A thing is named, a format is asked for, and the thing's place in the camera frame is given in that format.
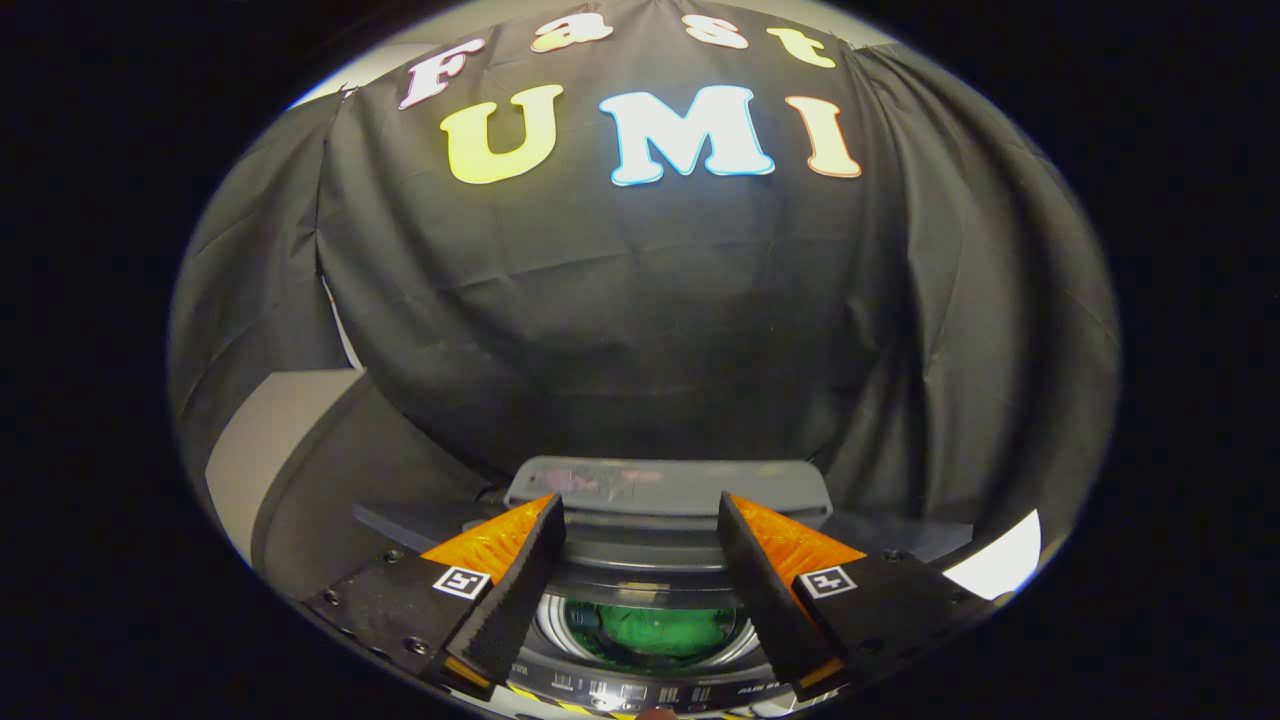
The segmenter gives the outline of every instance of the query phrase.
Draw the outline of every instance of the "label sticker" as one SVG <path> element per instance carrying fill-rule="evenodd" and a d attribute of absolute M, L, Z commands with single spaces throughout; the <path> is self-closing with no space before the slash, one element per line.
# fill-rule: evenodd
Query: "label sticker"
<path fill-rule="evenodd" d="M 440 575 L 440 579 L 435 580 L 435 584 L 431 587 L 466 600 L 475 600 L 488 582 L 488 573 L 476 573 L 466 568 L 451 566 L 449 571 Z"/>
<path fill-rule="evenodd" d="M 826 570 L 805 573 L 804 575 L 800 575 L 800 582 L 804 583 L 805 589 L 809 591 L 809 594 L 813 596 L 814 600 L 840 594 L 858 587 L 858 584 L 850 580 L 849 575 L 845 574 L 845 569 L 838 565 L 835 568 L 827 568 Z"/>

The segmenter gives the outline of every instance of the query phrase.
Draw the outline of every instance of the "letter m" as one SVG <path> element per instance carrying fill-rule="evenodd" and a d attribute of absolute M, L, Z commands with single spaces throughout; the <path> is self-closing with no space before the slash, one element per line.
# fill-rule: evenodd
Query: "letter m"
<path fill-rule="evenodd" d="M 654 182 L 662 164 L 649 155 L 649 143 L 662 152 L 677 173 L 694 172 L 703 142 L 712 140 L 707 169 L 717 176 L 764 176 L 773 172 L 773 159 L 760 150 L 746 104 L 751 91 L 732 85 L 713 85 L 698 91 L 689 114 L 677 115 L 649 92 L 626 92 L 604 99 L 600 110 L 618 126 L 618 169 L 613 183 L 621 186 Z"/>

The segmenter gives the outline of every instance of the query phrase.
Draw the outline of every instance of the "black fabric backdrop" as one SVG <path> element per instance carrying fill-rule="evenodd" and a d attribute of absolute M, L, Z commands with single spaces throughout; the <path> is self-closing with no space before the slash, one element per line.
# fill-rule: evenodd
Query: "black fabric backdrop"
<path fill-rule="evenodd" d="M 285 113 L 248 150 L 175 293 L 189 468 L 266 373 L 346 364 L 323 274 L 387 397 L 498 473 L 534 455 L 804 457 L 846 510 L 973 523 L 983 541 L 1037 507 L 1060 539 L 1110 433 L 1119 331 L 1053 165 L 904 46 L 854 50 L 718 4 L 589 9 L 611 36 L 539 55 L 530 38 L 553 17 L 479 28 L 442 46 L 485 38 L 440 95 L 398 109 L 415 60 Z M 750 47 L 689 37 L 687 13 Z M 836 68 L 792 58 L 769 27 L 822 41 Z M 509 97 L 548 83 L 564 92 L 547 160 L 457 181 L 440 120 L 494 101 L 490 145 L 513 149 Z M 776 170 L 611 183 L 600 100 L 649 91 L 684 114 L 708 85 L 753 91 Z M 861 177 L 806 167 L 787 95 L 841 108 Z"/>

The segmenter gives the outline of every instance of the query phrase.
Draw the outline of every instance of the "gray plastic housing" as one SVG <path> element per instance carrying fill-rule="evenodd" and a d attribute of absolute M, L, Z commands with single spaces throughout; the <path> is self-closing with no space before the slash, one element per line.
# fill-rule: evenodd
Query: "gray plastic housing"
<path fill-rule="evenodd" d="M 801 460 L 769 462 L 604 460 L 538 456 L 516 473 L 504 502 L 558 492 L 566 521 L 646 530 L 714 530 L 721 492 L 758 502 L 810 528 L 831 515 L 822 474 Z"/>

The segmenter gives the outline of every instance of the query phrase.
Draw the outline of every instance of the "yellow letter u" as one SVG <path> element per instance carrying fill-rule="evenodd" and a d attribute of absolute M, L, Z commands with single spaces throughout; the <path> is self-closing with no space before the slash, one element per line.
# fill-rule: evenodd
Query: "yellow letter u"
<path fill-rule="evenodd" d="M 564 88 L 543 85 L 517 92 L 512 105 L 525 109 L 525 142 L 511 152 L 489 150 L 489 115 L 497 102 L 463 108 L 440 122 L 449 136 L 449 169 L 453 177 L 472 184 L 485 184 L 516 177 L 538 167 L 556 146 L 556 108 L 553 101 Z"/>

